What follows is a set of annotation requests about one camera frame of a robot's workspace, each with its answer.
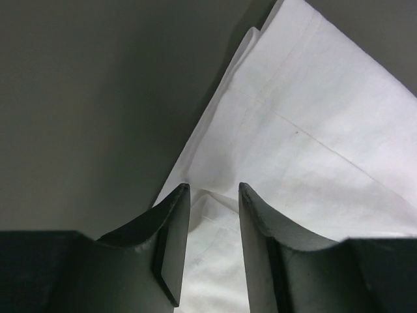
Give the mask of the white and green t shirt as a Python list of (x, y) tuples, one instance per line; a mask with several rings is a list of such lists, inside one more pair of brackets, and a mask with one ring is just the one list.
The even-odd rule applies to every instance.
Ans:
[(191, 189), (179, 312), (248, 312), (238, 186), (303, 227), (416, 235), (416, 97), (305, 1), (251, 28), (159, 197)]

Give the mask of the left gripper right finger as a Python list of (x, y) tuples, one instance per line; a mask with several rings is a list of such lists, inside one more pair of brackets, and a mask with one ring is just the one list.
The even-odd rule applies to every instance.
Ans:
[(252, 312), (415, 312), (416, 240), (322, 237), (238, 188)]

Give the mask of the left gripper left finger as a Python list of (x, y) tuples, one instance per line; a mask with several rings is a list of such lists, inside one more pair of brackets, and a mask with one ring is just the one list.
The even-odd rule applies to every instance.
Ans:
[(1, 233), (2, 312), (172, 312), (179, 306), (190, 187), (94, 240), (77, 231)]

